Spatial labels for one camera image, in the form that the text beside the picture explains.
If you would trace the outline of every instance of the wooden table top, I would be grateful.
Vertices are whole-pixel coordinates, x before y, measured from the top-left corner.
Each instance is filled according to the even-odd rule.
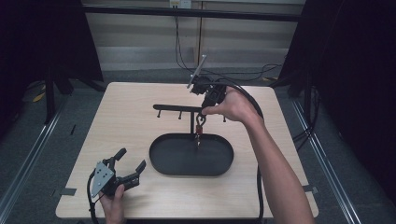
[[[289,129],[274,90],[244,87],[259,103],[268,131],[297,174],[308,185]],[[158,111],[153,105],[200,106],[203,95],[190,93],[186,85],[111,83],[96,112],[92,126],[79,153],[66,188],[77,189],[74,196],[62,196],[56,215],[63,218],[87,218],[89,204],[86,186],[98,161],[114,156],[125,147],[127,153],[116,162],[117,176],[134,173],[142,160],[147,167],[140,186],[125,192],[123,202],[127,218],[255,218],[259,215],[256,186],[257,161],[248,134],[239,122],[223,116],[207,116],[204,133],[215,133],[233,147],[230,169],[217,177],[168,176],[157,172],[149,159],[149,147],[165,133],[189,133],[190,113]],[[318,207],[312,192],[306,193],[314,216]],[[100,203],[96,215],[103,217]],[[264,217],[272,217],[264,196]]]

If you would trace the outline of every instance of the hand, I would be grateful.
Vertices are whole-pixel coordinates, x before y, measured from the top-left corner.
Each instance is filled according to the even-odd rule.
[[[99,192],[100,203],[105,212],[106,224],[123,224],[125,223],[122,196],[125,190],[124,185],[119,185],[116,189],[114,197],[108,197],[104,193]]]
[[[232,87],[227,87],[225,99],[221,104],[204,108],[202,114],[221,114],[227,119],[240,121],[245,125],[252,119],[261,119],[250,101]]]

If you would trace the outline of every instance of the wall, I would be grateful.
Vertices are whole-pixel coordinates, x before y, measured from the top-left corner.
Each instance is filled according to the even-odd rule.
[[[304,5],[301,0],[279,0],[276,4],[274,2],[192,1],[192,8],[300,14]],[[163,0],[85,0],[83,3],[169,7],[169,1]],[[102,70],[178,67],[175,18],[91,13],[86,15]],[[188,67],[196,66],[198,48],[201,53],[208,55],[205,67],[260,67],[265,63],[282,63],[296,27],[296,22],[279,21],[178,18],[178,22],[181,54]]]

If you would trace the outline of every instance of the person's left hand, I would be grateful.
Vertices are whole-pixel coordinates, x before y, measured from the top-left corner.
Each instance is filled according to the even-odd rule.
[[[124,185],[119,185],[114,197],[107,197],[107,195],[99,192],[100,203],[105,212],[106,224],[123,224],[126,222],[122,205],[124,190]]]

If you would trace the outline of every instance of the forearm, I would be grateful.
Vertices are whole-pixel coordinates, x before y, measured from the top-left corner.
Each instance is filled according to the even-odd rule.
[[[276,223],[314,223],[301,183],[268,133],[264,121],[253,116],[243,123],[262,173],[265,194]]]

